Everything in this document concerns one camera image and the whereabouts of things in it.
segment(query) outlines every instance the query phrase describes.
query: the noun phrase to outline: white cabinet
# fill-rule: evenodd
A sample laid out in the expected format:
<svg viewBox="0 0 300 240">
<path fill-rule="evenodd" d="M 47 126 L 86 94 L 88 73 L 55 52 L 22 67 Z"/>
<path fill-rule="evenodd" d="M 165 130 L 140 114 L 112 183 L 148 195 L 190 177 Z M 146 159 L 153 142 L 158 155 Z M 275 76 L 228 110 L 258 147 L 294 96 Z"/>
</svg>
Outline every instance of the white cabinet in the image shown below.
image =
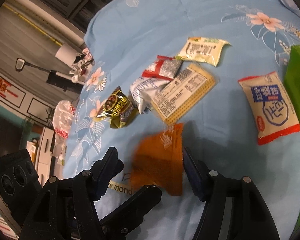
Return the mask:
<svg viewBox="0 0 300 240">
<path fill-rule="evenodd" d="M 43 186 L 48 180 L 50 175 L 51 166 L 51 144 L 53 140 L 54 130 L 49 128 L 43 128 L 42 134 L 40 136 L 39 149 L 37 151 L 37 156 L 35 160 L 35 169 L 39 175 L 39 182 Z"/>
<path fill-rule="evenodd" d="M 44 163 L 50 166 L 52 152 L 50 151 L 54 131 L 49 128 L 44 128 L 42 138 L 40 139 L 39 163 Z"/>
<path fill-rule="evenodd" d="M 44 163 L 38 163 L 37 173 L 39 175 L 39 182 L 43 186 L 49 178 L 50 166 Z"/>
</svg>

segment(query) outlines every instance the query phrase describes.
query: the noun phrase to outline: mirror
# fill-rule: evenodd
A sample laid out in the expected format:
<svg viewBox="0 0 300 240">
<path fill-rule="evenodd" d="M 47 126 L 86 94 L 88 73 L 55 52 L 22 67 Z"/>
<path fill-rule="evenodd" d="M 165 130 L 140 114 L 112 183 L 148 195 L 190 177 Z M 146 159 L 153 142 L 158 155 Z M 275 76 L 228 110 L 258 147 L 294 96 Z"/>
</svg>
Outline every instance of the mirror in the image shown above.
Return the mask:
<svg viewBox="0 0 300 240">
<path fill-rule="evenodd" d="M 25 66 L 26 61 L 23 58 L 17 58 L 16 61 L 16 71 L 20 72 L 23 70 L 23 67 Z"/>
</svg>

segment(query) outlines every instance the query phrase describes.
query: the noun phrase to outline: white cylinder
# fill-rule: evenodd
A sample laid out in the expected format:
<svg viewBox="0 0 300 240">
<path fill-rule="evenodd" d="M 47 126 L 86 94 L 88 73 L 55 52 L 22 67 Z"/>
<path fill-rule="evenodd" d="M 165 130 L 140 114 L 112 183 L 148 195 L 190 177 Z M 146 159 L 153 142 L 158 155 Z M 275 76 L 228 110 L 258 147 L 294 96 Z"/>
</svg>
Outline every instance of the white cylinder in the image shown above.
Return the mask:
<svg viewBox="0 0 300 240">
<path fill-rule="evenodd" d="M 56 58 L 60 59 L 63 63 L 71 67 L 75 58 L 77 57 L 77 51 L 69 46 L 67 43 L 63 44 L 56 53 Z"/>
</svg>

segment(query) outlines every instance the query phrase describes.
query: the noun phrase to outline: white snack package with red border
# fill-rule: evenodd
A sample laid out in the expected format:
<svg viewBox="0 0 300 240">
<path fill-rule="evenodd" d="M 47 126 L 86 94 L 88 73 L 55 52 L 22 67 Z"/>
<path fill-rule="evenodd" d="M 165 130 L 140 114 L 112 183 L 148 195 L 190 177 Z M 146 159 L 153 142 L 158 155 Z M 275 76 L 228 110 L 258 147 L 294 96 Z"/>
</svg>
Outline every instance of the white snack package with red border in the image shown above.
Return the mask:
<svg viewBox="0 0 300 240">
<path fill-rule="evenodd" d="M 157 95 L 170 81 L 159 78 L 140 77 L 130 86 L 130 95 L 139 113 L 151 105 L 151 99 Z"/>
<path fill-rule="evenodd" d="M 251 106 L 259 131 L 259 145 L 300 131 L 296 112 L 276 72 L 242 78 L 238 82 Z"/>
</svg>

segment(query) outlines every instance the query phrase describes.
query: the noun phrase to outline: yellow cracker package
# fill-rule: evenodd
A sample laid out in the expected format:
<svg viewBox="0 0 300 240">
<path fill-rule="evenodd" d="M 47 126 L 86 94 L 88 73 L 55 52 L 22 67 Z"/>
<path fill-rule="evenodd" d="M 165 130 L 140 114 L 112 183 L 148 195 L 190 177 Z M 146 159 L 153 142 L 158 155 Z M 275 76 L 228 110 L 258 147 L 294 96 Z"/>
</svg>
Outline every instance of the yellow cracker package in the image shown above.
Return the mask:
<svg viewBox="0 0 300 240">
<path fill-rule="evenodd" d="M 190 64 L 152 98 L 152 106 L 168 125 L 178 121 L 215 85 L 217 80 L 197 64 Z"/>
<path fill-rule="evenodd" d="M 245 77 L 238 82 L 251 106 L 259 145 L 300 131 L 296 112 L 276 72 Z"/>
<path fill-rule="evenodd" d="M 206 62 L 216 67 L 222 48 L 226 44 L 230 43 L 214 38 L 190 37 L 176 59 Z"/>
</svg>

